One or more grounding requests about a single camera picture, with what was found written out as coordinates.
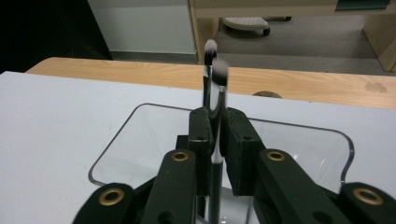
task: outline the makeup brush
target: makeup brush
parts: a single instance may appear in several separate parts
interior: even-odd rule
[[[216,139],[215,148],[211,155],[211,171],[210,171],[210,194],[209,194],[209,223],[219,223],[221,185],[223,157],[220,153],[220,146],[223,144],[220,140],[224,130],[223,114],[226,110],[227,83],[228,83],[228,65],[220,59],[213,60],[212,78],[210,85],[209,98],[209,120],[212,128],[214,139]]]
[[[208,100],[210,94],[210,79],[212,77],[212,62],[217,57],[218,45],[213,39],[209,39],[205,44],[204,57],[204,95],[203,107],[208,107]]]

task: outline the white tabletop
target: white tabletop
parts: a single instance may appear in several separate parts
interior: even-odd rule
[[[200,106],[200,91],[0,75],[0,220],[70,223],[97,186],[92,164],[138,105]],[[249,117],[335,129],[354,142],[346,182],[396,197],[396,111],[229,95]]]

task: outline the transparent tray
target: transparent tray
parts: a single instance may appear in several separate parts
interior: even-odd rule
[[[189,109],[166,105],[138,106],[93,164],[90,181],[99,186],[118,182],[137,188],[150,180],[158,173],[163,155],[175,149],[177,136],[188,134],[189,114]],[[317,184],[338,192],[354,155],[348,136],[325,128],[249,120],[267,148],[288,152]],[[221,213],[226,214],[223,221],[246,222],[247,217],[240,212],[230,211],[243,211],[242,208],[248,211],[251,200],[235,199],[225,169],[223,176]]]

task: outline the white wall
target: white wall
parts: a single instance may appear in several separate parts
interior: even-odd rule
[[[88,0],[110,51],[195,54],[188,0]]]

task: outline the chair caster wheel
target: chair caster wheel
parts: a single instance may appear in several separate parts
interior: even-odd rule
[[[270,33],[271,33],[271,30],[270,30],[270,28],[268,27],[267,29],[265,29],[265,30],[262,32],[262,35],[263,35],[263,36],[268,36]]]

